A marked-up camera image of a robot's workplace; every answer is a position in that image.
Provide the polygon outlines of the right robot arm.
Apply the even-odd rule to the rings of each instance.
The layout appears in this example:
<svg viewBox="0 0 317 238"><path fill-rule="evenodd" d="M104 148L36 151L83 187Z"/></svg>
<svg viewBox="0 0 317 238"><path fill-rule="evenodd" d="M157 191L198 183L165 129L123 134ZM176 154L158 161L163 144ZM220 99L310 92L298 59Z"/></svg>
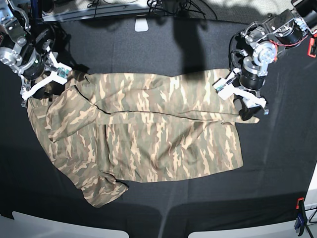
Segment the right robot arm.
<svg viewBox="0 0 317 238"><path fill-rule="evenodd" d="M43 19L53 8L53 0L0 2L0 61L21 80L22 106L60 95L72 71L57 61L58 28Z"/></svg>

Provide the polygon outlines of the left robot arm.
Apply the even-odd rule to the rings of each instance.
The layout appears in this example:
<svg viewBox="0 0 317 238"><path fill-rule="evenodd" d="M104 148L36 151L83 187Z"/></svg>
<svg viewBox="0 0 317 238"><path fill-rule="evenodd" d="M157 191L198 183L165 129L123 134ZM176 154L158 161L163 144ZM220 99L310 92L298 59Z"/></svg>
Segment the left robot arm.
<svg viewBox="0 0 317 238"><path fill-rule="evenodd" d="M268 67L286 50L299 46L309 38L307 55L317 56L317 2L293 0L293 9L254 21L233 36L237 48L229 48L229 74L213 87L226 100L234 96L234 106L243 121L262 110L268 115L267 100L261 88L268 75Z"/></svg>

